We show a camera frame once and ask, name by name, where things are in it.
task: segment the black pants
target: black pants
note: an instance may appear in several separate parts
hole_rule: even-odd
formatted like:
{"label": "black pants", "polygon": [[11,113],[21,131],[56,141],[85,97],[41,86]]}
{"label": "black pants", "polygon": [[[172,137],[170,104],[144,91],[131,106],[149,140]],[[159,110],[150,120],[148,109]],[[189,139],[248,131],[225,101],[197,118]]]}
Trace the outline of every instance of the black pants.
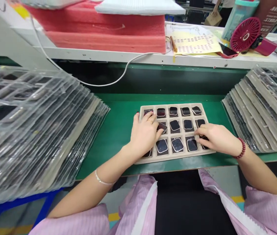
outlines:
{"label": "black pants", "polygon": [[237,235],[220,197],[204,190],[198,170],[152,176],[158,181],[155,235]]}
{"label": "black pants", "polygon": [[233,8],[222,8],[220,11],[220,15],[222,17],[222,20],[219,24],[219,27],[225,27],[227,20],[230,17],[231,11]]}

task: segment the pen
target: pen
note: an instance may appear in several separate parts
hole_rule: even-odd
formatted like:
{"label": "pen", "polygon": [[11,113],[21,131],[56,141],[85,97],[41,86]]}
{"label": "pen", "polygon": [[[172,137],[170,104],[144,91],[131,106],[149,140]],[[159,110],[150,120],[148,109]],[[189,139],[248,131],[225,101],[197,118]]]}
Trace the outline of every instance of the pen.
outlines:
{"label": "pen", "polygon": [[173,37],[170,36],[170,39],[171,39],[171,42],[172,42],[173,51],[174,51],[174,52],[177,52],[177,46],[176,46],[175,43],[174,43]]}

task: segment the red phone case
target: red phone case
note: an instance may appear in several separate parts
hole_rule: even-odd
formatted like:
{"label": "red phone case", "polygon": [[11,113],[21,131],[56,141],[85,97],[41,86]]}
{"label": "red phone case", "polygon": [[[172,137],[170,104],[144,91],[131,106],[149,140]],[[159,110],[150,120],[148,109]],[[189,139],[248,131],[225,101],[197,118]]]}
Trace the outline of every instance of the red phone case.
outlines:
{"label": "red phone case", "polygon": [[239,54],[237,53],[237,54],[234,54],[234,55],[226,55],[226,54],[224,54],[224,53],[222,53],[222,52],[216,52],[218,55],[220,55],[222,58],[225,58],[225,59],[231,59],[231,58],[233,58],[233,57],[236,57],[236,56],[238,56]]}

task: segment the hand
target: hand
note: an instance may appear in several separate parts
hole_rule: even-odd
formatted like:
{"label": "hand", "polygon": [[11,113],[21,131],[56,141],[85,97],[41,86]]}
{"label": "hand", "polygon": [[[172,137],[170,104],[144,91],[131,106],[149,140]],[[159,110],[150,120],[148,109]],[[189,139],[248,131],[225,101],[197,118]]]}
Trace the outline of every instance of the hand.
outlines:
{"label": "hand", "polygon": [[157,115],[153,112],[147,113],[141,122],[138,118],[139,113],[136,113],[133,120],[131,141],[127,144],[131,154],[134,154],[137,160],[152,149],[163,132],[163,129],[157,131]]}
{"label": "hand", "polygon": [[222,125],[202,124],[194,134],[205,135],[208,140],[198,139],[197,142],[217,152],[238,156],[241,154],[243,145],[228,129]]}
{"label": "hand", "polygon": [[211,14],[212,14],[213,17],[216,17],[217,14],[218,14],[218,8],[214,7]]}

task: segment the red foam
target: red foam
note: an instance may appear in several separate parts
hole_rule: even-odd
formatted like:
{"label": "red foam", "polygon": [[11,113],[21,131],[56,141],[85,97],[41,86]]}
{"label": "red foam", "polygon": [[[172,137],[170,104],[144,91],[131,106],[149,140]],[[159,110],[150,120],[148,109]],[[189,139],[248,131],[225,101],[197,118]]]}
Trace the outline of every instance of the red foam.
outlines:
{"label": "red foam", "polygon": [[77,3],[60,10],[26,7],[46,31],[114,35],[164,35],[164,16],[99,14],[95,3]]}
{"label": "red foam", "polygon": [[165,36],[116,36],[89,33],[46,32],[62,48],[120,52],[165,53]]}
{"label": "red foam", "polygon": [[26,7],[57,46],[165,53],[164,16],[99,14],[88,0],[60,10]]}

